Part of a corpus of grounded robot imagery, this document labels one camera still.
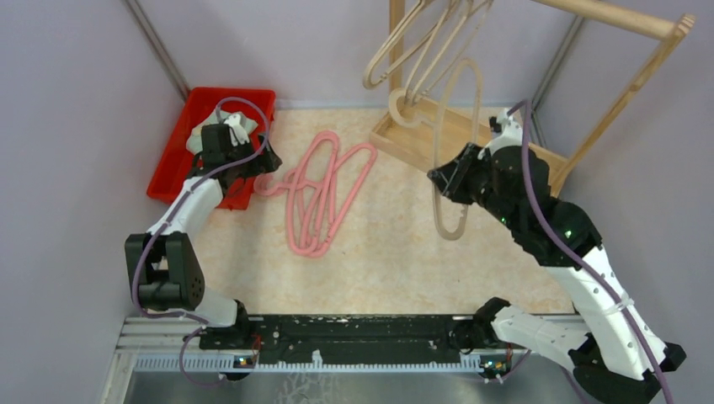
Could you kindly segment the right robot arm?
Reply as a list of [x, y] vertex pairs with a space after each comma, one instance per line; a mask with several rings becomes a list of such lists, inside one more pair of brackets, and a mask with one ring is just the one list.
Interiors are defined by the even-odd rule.
[[649, 403], [685, 351], [666, 343], [643, 321], [610, 266], [602, 237], [576, 204], [551, 194], [550, 168], [519, 146], [484, 151], [468, 144], [452, 161], [428, 172], [447, 199], [479, 205], [569, 294], [586, 330], [559, 326], [493, 297], [480, 307], [460, 348], [513, 343], [570, 372], [603, 403]]

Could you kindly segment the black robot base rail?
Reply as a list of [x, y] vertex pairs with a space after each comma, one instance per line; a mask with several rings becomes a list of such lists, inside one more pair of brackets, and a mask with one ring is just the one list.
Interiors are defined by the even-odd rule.
[[246, 349], [259, 364], [457, 364], [462, 354], [503, 352], [477, 334], [470, 316], [260, 315], [199, 335], [204, 350]]

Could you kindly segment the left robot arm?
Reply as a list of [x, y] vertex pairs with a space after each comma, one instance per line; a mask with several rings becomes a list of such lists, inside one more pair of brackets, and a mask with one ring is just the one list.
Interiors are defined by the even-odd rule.
[[210, 124], [202, 129], [201, 141], [202, 150], [167, 212], [147, 231], [125, 240], [131, 299], [146, 318], [188, 318], [220, 328], [222, 341], [242, 348], [253, 335], [247, 310], [207, 286], [192, 238], [235, 182], [273, 173], [282, 161], [268, 130], [241, 141], [231, 125]]

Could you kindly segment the pink plastic hanger front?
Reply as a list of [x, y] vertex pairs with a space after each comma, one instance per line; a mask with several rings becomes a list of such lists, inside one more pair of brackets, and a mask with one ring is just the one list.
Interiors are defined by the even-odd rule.
[[[323, 175], [318, 180], [307, 177], [307, 169], [318, 147], [331, 146], [331, 154]], [[336, 169], [340, 140], [332, 131], [318, 133], [295, 167], [285, 172], [280, 181], [271, 173], [261, 174], [253, 190], [264, 197], [285, 194], [285, 230], [290, 250], [302, 257], [319, 258], [328, 247], [329, 240], [320, 240], [324, 210], [329, 200], [333, 174]]]

